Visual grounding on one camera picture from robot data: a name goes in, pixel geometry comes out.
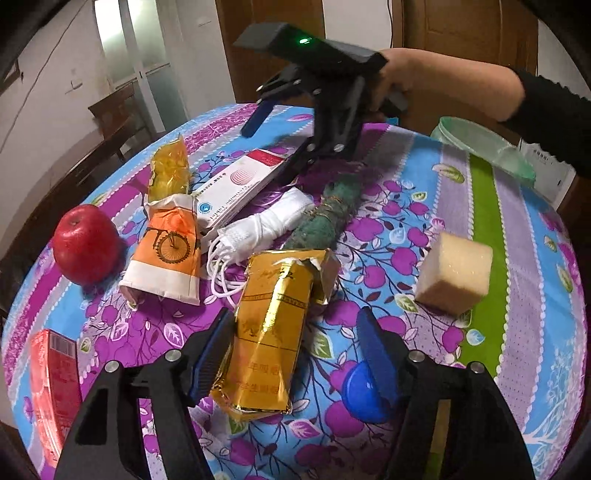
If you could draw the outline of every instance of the yellow packet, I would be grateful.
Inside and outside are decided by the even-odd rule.
[[[291,410],[306,313],[314,302],[328,301],[338,265],[330,250],[266,251],[250,258],[232,352],[211,392],[232,418],[255,420]]]
[[[160,147],[152,160],[148,184],[148,202],[162,200],[175,193],[189,193],[189,156],[182,135]]]

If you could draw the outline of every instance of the black sleeve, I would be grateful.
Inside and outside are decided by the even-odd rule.
[[[577,174],[591,177],[591,102],[543,77],[515,70],[525,89],[517,111],[503,122],[527,143],[559,161],[570,163]]]

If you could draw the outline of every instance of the white face mask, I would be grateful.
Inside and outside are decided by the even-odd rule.
[[[253,253],[267,250],[273,240],[298,226],[302,216],[314,208],[314,202],[295,187],[261,213],[237,220],[217,231],[217,238],[209,245],[207,273],[211,279],[212,295],[228,298],[241,291],[245,282],[226,280],[228,265],[239,264]],[[217,291],[216,285],[223,291]]]

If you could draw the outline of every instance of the table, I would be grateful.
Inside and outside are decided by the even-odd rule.
[[[252,138],[239,136],[254,105],[202,115],[136,155],[88,202],[106,212],[133,252],[145,228],[142,194],[159,145],[183,134],[193,183],[200,184],[256,147],[290,153],[311,133],[311,110],[278,106]],[[340,237],[340,289],[314,319],[298,359],[292,415],[251,423],[230,421],[205,398],[192,409],[197,435],[216,479],[370,478],[386,460],[387,424],[364,424],[348,413],[340,392],[362,360],[355,320],[373,308],[380,325],[410,348],[457,367],[482,361],[495,376],[521,429],[538,479],[559,464],[583,395],[586,323],[577,262],[560,218],[534,192],[463,151],[385,124],[368,124],[356,153],[368,180],[362,206]],[[324,185],[353,168],[316,163],[298,185],[318,202]],[[276,200],[270,186],[246,213]],[[441,230],[493,248],[490,293],[471,314],[452,319],[423,309],[413,285],[430,242]],[[125,366],[154,360],[206,329],[224,302],[200,285],[201,306],[147,296],[130,310],[116,282],[92,291],[70,284],[51,248],[35,263],[5,329],[2,357],[18,428],[41,477],[45,464],[32,415],[28,339],[48,327],[77,339],[83,395],[107,360]],[[144,443],[154,479],[164,478],[150,404],[141,406]]]

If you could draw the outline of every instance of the red apple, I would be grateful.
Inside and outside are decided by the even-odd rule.
[[[78,285],[103,280],[115,268],[122,242],[111,219],[95,205],[67,212],[53,234],[53,256],[62,275]]]

